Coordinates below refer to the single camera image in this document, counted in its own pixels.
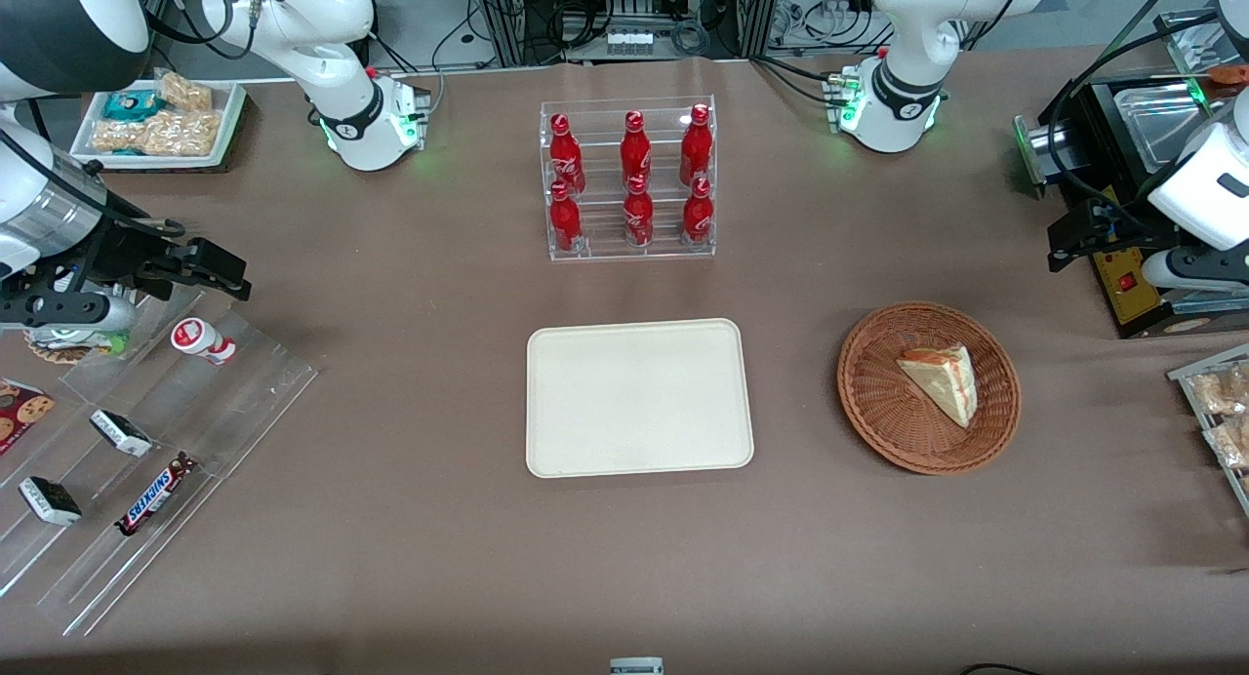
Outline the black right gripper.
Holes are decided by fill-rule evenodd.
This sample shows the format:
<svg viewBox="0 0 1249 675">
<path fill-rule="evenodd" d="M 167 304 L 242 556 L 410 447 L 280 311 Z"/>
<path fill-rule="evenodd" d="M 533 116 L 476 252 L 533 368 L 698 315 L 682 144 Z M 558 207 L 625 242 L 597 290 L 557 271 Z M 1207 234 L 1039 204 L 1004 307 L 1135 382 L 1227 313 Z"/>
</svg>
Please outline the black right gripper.
<svg viewBox="0 0 1249 675">
<path fill-rule="evenodd" d="M 184 248 L 165 232 L 152 235 L 102 218 L 76 248 L 60 258 L 60 292 L 166 300 L 174 284 L 209 288 L 237 301 L 249 301 L 254 284 L 244 258 L 206 238 L 191 238 Z"/>
</svg>

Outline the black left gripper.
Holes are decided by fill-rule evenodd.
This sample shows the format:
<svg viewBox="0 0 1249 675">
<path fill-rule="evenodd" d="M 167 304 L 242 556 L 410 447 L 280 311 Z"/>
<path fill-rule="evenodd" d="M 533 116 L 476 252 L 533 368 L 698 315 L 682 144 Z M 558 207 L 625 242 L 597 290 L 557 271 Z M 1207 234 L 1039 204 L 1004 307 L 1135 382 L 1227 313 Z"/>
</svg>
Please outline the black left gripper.
<svg viewBox="0 0 1249 675">
<path fill-rule="evenodd" d="M 1059 272 L 1080 258 L 1127 248 L 1175 248 L 1175 228 L 1158 218 L 1139 216 L 1137 208 L 1143 205 L 1137 201 L 1122 204 L 1105 194 L 1093 198 L 1069 192 L 1068 214 L 1075 221 L 1054 221 L 1047 228 L 1048 270 Z"/>
</svg>

